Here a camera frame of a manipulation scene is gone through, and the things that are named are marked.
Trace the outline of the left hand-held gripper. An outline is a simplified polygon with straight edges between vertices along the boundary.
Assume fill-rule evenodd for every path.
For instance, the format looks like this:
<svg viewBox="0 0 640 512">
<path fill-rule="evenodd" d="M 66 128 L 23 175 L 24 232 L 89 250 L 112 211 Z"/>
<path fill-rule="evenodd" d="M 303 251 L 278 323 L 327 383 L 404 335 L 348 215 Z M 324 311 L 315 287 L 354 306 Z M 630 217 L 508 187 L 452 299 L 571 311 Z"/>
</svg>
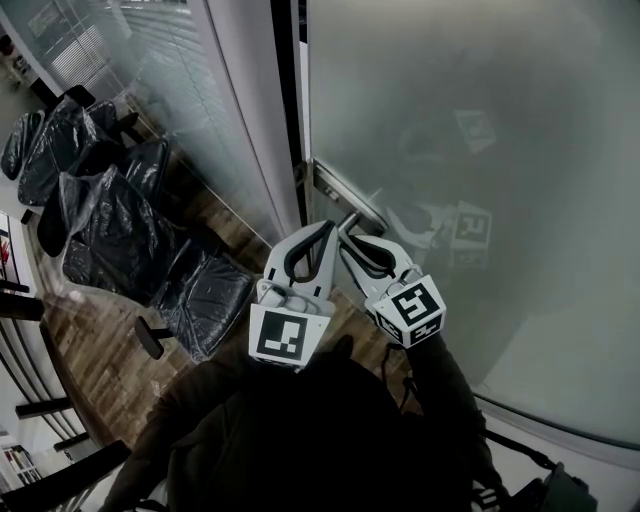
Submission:
<svg viewBox="0 0 640 512">
<path fill-rule="evenodd" d="M 309 363 L 334 315 L 337 235 L 334 222 L 317 222 L 272 248 L 250 308 L 253 359 L 297 371 Z"/>
</svg>

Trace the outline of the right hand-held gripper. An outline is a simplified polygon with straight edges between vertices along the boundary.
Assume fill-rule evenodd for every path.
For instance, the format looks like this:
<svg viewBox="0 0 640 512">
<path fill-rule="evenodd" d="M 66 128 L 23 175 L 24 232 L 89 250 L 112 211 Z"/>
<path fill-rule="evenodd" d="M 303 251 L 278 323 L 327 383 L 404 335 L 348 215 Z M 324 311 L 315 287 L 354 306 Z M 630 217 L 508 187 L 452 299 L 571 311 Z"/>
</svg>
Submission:
<svg viewBox="0 0 640 512">
<path fill-rule="evenodd" d="M 393 343 L 409 349 L 441 331 L 444 300 L 400 244 L 340 229 L 338 249 L 368 315 Z"/>
</svg>

